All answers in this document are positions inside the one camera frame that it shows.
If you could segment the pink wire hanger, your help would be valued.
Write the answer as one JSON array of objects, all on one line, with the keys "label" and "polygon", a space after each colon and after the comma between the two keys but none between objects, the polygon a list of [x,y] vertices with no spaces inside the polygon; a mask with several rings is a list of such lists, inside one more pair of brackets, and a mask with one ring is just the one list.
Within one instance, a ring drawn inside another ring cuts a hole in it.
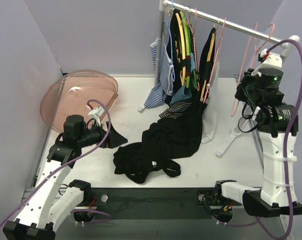
[{"label": "pink wire hanger", "polygon": [[[254,63],[254,60],[255,60],[255,57],[256,57],[257,53],[261,50],[261,48],[267,42],[270,41],[270,38],[273,36],[275,27],[276,27],[276,25],[274,23],[272,23],[268,26],[268,28],[271,28],[271,31],[269,32],[269,37],[259,47],[257,47],[257,37],[254,37],[254,54],[253,54],[253,60],[252,60],[251,65],[250,65],[251,67],[253,66],[253,63]],[[246,45],[246,49],[245,49],[245,53],[244,53],[244,57],[243,57],[242,65],[241,65],[241,70],[240,70],[239,78],[238,78],[238,81],[237,81],[237,86],[241,83],[242,73],[243,73],[243,70],[244,70],[244,65],[245,65],[245,62],[246,62],[246,58],[247,58],[248,50],[249,50],[249,47],[250,47],[251,39],[252,39],[252,37],[250,36],[249,40],[247,42],[247,45]],[[232,106],[232,110],[231,110],[231,114],[230,114],[231,117],[233,117],[235,115],[235,113],[238,109],[238,106],[239,106],[239,100],[234,98],[233,106]]]}]

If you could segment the black tank top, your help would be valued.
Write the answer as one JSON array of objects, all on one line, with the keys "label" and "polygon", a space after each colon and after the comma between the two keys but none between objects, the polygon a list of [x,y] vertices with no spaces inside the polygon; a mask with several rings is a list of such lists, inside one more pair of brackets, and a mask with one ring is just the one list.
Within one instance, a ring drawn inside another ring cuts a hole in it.
[{"label": "black tank top", "polygon": [[155,143],[136,142],[119,147],[113,155],[116,175],[126,175],[137,184],[144,184],[151,172],[162,170],[171,178],[181,174],[181,167]]}]

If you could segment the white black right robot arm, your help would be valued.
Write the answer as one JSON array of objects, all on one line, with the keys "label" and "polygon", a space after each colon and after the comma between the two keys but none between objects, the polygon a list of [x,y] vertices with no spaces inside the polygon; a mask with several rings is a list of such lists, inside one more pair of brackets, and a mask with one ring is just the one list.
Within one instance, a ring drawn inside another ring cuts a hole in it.
[{"label": "white black right robot arm", "polygon": [[256,122],[263,148],[264,181],[262,188],[249,187],[235,180],[216,182],[213,200],[223,204],[233,200],[244,206],[250,216],[272,218],[280,215],[302,215],[302,204],[294,190],[293,165],[297,161],[294,145],[299,130],[298,119],[292,120],[295,107],[283,102],[279,90],[283,72],[274,68],[252,68],[244,72],[235,98],[250,107],[250,119]]}]

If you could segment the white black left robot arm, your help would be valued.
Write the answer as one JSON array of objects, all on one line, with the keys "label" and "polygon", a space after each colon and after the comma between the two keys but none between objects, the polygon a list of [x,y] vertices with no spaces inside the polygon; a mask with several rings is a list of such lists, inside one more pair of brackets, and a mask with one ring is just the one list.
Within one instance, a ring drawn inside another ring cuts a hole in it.
[{"label": "white black left robot arm", "polygon": [[91,184],[83,180],[73,180],[62,197],[55,199],[82,149],[92,145],[114,149],[127,142],[109,122],[104,130],[96,123],[89,126],[81,115],[68,116],[63,132],[49,149],[43,175],[34,192],[27,197],[15,220],[4,224],[5,237],[8,240],[55,239],[57,229],[73,209],[89,205],[93,200]]}]

